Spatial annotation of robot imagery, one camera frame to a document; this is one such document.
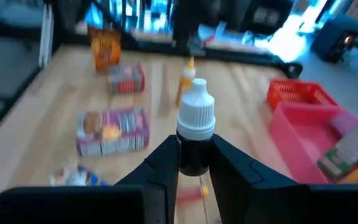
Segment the wooden tabletop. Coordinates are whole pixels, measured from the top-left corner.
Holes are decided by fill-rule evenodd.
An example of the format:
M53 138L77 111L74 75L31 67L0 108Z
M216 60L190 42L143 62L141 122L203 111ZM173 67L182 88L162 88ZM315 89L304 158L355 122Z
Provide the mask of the wooden tabletop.
M122 63L142 63L143 93L112 95L105 76L95 72L89 47L61 47L0 125L0 191L24 185L49 185L49 174L75 148L80 111L143 106L150 124L150 146L140 152L81 162L115 183L137 167L169 134L175 134L175 94L188 58L123 52ZM215 133L248 155L288 175L288 169L267 130L272 112L265 102L269 80L279 70L256 65L196 60L197 77L207 80L215 97ZM208 173L180 175L179 188L207 185L204 200L177 206L176 223L216 223L218 206Z

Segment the pink tray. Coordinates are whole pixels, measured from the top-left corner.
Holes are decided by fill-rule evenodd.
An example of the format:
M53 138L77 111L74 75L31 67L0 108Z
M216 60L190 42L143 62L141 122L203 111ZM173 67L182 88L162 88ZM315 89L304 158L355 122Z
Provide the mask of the pink tray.
M331 125L337 115L346 118L346 126L353 127L358 123L354 115L340 106L280 103L274 111L269 131L297 182L331 182L316 162L341 138Z

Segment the black bottle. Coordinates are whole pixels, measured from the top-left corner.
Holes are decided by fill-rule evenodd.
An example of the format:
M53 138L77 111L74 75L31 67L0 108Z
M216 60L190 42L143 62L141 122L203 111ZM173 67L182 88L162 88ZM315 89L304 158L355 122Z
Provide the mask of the black bottle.
M216 121L214 102L202 78L195 78L182 96L177 125L182 174L199 176L208 171Z

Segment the mustard bottle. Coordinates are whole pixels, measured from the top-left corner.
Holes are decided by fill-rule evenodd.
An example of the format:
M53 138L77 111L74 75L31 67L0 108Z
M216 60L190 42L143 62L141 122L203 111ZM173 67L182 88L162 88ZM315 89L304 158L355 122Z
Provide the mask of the mustard bottle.
M183 75L180 77L178 94L176 98L177 106L180 105L181 96L190 88L191 81L196 76L196 69L194 68L194 57L190 58L187 67L183 69Z

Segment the orange bag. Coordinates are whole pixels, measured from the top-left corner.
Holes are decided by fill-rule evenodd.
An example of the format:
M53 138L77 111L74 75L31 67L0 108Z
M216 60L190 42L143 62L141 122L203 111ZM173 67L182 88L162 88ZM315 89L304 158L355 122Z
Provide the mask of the orange bag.
M121 35L114 30L103 30L88 26L91 49L96 69L106 72L112 64L118 63L121 54Z

